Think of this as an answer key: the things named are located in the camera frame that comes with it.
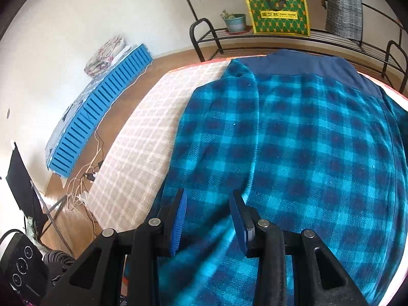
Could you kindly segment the teal plaid fleece jacket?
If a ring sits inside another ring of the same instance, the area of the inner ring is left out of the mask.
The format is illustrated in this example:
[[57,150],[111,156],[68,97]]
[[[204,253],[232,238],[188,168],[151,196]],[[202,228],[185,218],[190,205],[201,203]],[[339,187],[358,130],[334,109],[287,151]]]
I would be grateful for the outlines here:
[[163,305],[251,305],[257,262],[239,249],[239,191],[283,230],[313,229],[370,305],[407,240],[407,110],[346,60],[280,50],[232,60],[178,124],[160,199],[187,193],[180,248],[159,268]]

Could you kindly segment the black metal clothes rack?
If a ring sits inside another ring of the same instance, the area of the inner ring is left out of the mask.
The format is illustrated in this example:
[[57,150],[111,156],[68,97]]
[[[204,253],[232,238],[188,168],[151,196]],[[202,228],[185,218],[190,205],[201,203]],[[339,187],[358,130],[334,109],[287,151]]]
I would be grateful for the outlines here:
[[325,30],[311,29],[311,35],[285,36],[256,34],[250,25],[242,32],[230,33],[227,28],[215,28],[206,17],[198,17],[190,0],[186,0],[195,21],[189,27],[189,38],[200,62],[216,58],[250,56],[271,53],[278,49],[295,49],[304,53],[324,56],[341,56],[362,70],[378,78],[403,94],[407,90],[407,66],[402,66],[392,52],[397,50],[407,59],[407,50],[402,47],[402,24],[385,12],[363,3],[362,7],[376,13],[399,28],[397,40],[389,40],[382,49],[369,42],[346,39]]

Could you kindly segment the pink checked bed blanket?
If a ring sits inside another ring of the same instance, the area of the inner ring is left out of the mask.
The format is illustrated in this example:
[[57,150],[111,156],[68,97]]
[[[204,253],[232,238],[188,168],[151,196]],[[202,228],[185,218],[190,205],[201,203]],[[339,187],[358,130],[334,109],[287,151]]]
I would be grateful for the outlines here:
[[137,227],[174,190],[187,222],[224,221],[228,198],[287,230],[407,228],[407,100],[339,57],[293,50],[167,73],[111,146],[88,206]]

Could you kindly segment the black folding stand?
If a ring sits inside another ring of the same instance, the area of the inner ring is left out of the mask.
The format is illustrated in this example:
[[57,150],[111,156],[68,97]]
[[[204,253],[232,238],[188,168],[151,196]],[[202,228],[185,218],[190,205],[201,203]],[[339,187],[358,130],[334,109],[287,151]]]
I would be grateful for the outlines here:
[[52,226],[68,253],[72,256],[73,250],[59,230],[56,220],[67,202],[67,195],[59,198],[53,206],[48,207],[39,189],[35,186],[28,170],[23,163],[21,154],[14,143],[10,165],[6,175],[6,182],[17,202],[17,205],[26,218],[32,220],[31,227],[34,231],[34,239],[41,241],[46,230]]

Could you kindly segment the blue slatted plastic crate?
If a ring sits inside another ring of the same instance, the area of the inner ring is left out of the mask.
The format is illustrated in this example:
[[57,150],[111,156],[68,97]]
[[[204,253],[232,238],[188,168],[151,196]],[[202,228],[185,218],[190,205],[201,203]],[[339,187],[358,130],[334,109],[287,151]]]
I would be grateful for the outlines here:
[[66,109],[45,148],[48,170],[69,177],[82,150],[114,101],[142,75],[153,58],[144,44],[132,46],[91,82]]

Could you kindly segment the floral folded bedding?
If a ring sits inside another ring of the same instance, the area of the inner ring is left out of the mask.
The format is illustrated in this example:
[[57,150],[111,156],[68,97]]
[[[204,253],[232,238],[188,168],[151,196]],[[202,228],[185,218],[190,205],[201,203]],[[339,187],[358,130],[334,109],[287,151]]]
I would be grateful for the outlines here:
[[84,72],[91,78],[103,73],[111,65],[114,58],[126,47],[122,36],[117,35],[102,45],[86,63]]

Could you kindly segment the small potted plant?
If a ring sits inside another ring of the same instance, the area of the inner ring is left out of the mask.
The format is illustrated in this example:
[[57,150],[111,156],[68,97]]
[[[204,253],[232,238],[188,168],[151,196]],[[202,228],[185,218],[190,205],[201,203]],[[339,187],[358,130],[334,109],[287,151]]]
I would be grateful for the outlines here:
[[223,10],[220,17],[224,20],[229,34],[239,34],[248,32],[251,27],[247,24],[246,15],[241,13],[231,13]]

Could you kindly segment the yellow green patterned bag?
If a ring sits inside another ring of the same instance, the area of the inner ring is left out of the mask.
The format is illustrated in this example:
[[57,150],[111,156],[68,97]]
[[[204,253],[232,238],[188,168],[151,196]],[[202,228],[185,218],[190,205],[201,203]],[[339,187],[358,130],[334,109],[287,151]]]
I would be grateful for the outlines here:
[[255,35],[309,37],[307,0],[246,0]]

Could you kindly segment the grey plaid long coat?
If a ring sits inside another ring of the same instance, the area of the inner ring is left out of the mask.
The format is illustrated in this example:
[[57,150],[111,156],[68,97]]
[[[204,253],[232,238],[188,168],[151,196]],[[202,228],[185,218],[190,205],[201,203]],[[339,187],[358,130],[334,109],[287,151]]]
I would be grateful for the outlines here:
[[360,42],[363,33],[362,0],[326,1],[326,31]]

